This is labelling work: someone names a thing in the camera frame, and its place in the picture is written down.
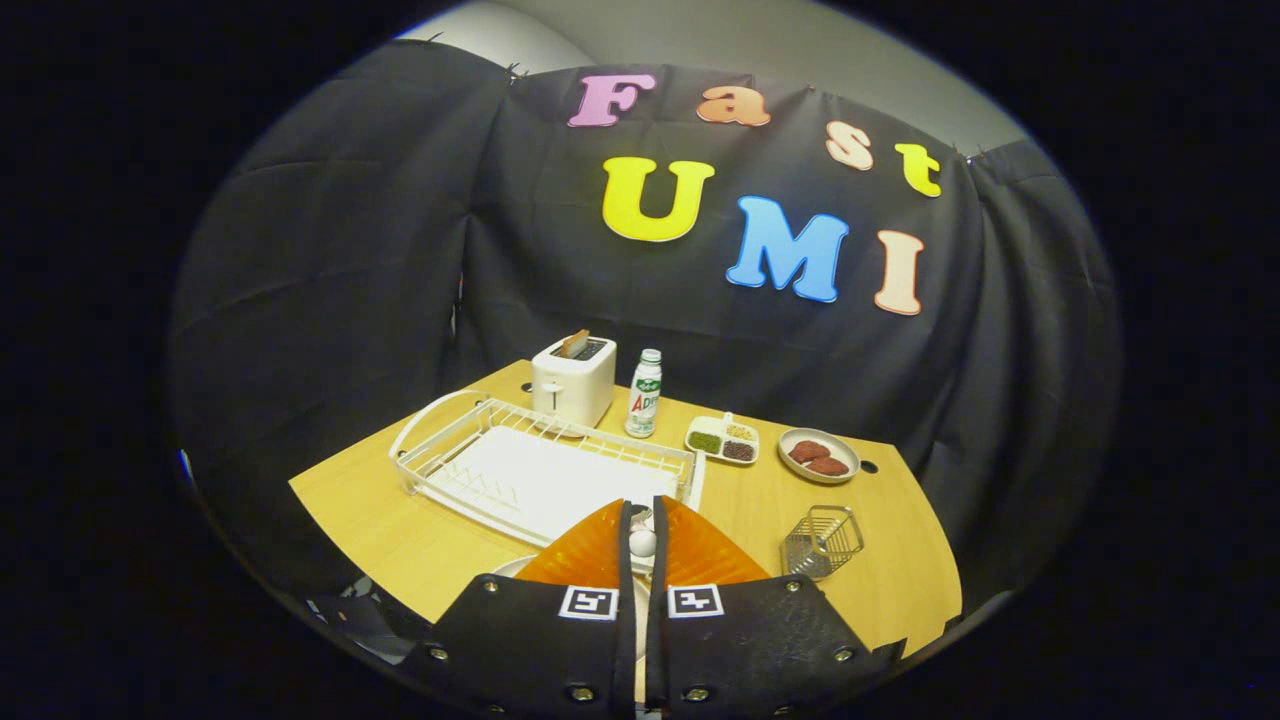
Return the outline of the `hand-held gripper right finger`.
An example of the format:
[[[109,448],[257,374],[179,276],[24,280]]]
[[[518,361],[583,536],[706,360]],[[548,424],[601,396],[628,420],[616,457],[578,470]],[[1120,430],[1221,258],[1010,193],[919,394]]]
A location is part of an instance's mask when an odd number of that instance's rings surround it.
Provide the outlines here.
[[[890,676],[905,641],[868,646],[804,575],[713,582],[675,574],[707,556],[704,519],[653,501],[645,706],[664,719],[817,719]]]

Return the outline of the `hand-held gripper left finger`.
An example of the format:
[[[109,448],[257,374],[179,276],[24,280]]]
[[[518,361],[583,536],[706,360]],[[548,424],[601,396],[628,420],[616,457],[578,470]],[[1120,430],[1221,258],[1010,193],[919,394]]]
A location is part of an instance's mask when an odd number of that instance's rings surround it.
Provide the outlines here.
[[[476,575],[401,662],[404,679],[475,719],[631,719],[631,519],[616,500],[521,573]]]

